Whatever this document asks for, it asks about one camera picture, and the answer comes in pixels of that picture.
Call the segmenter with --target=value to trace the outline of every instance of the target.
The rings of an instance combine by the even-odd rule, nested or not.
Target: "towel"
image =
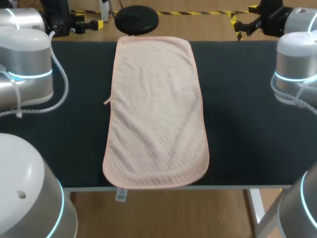
[[[116,47],[105,177],[128,189],[200,179],[209,150],[194,55],[175,37],[122,37]]]

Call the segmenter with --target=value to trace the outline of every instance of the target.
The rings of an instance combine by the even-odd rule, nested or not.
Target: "label tag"
[[[125,202],[125,199],[127,198],[128,190],[126,188],[119,187],[117,189],[117,194],[115,195],[115,201],[118,202]]]

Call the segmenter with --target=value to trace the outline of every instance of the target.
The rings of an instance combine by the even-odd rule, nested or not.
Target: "black stool seat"
[[[157,28],[159,16],[148,6],[127,6],[115,15],[114,24],[127,35],[144,35]]]

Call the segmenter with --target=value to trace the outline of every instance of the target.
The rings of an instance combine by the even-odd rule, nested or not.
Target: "glowing cyan ring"
[[[302,78],[302,79],[285,78],[283,76],[278,75],[276,72],[275,72],[275,75],[276,75],[276,77],[278,77],[280,79],[283,79],[285,81],[290,81],[290,82],[306,82],[306,81],[315,81],[317,79],[317,74],[312,76],[312,77]]]
[[[52,69],[47,72],[47,73],[43,73],[43,74],[39,74],[39,75],[18,75],[18,74],[14,74],[14,73],[11,73],[11,72],[8,72],[12,77],[15,77],[15,78],[42,78],[42,77],[45,77],[45,76],[48,76],[52,73]]]
[[[5,10],[7,10],[7,11],[11,14],[12,19],[13,19],[13,22],[15,23],[16,28],[17,28],[18,30],[20,30],[20,25],[19,25],[19,23],[16,21],[14,13],[13,13],[10,9],[8,9],[8,8],[6,8]]]
[[[312,31],[312,27],[313,27],[313,24],[314,24],[316,18],[317,18],[317,13],[316,13],[315,16],[312,18],[312,21],[311,21],[311,23],[309,24],[308,32],[311,32],[311,31]]]
[[[313,216],[311,215],[311,213],[308,210],[308,207],[306,205],[305,199],[304,199],[304,192],[303,192],[303,186],[304,186],[304,179],[305,179],[305,175],[307,174],[307,172],[304,174],[303,178],[302,178],[302,182],[301,182],[301,199],[302,199],[302,203],[305,209],[305,212],[308,216],[308,218],[310,219],[310,221],[312,222],[312,224],[315,226],[315,228],[317,229],[317,223],[315,222],[315,220],[313,219]]]
[[[50,238],[53,235],[54,231],[56,230],[56,228],[60,222],[60,219],[61,219],[61,216],[62,216],[63,210],[64,210],[64,190],[63,190],[62,186],[60,185],[59,181],[58,181],[58,184],[59,184],[60,190],[61,190],[61,208],[60,208],[59,216],[58,216],[58,219],[55,223],[55,226],[53,227],[53,229],[51,230],[51,232],[49,233],[49,235],[46,238]]]

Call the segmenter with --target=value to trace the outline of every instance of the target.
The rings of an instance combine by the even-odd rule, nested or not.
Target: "black table mat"
[[[276,42],[192,42],[210,149],[193,185],[290,185],[316,160],[317,118],[278,102],[270,88]],[[102,172],[116,43],[54,42],[69,79],[62,106],[0,118],[0,133],[29,141],[64,187],[111,186]],[[63,80],[53,66],[54,96]],[[31,108],[44,108],[43,105]]]

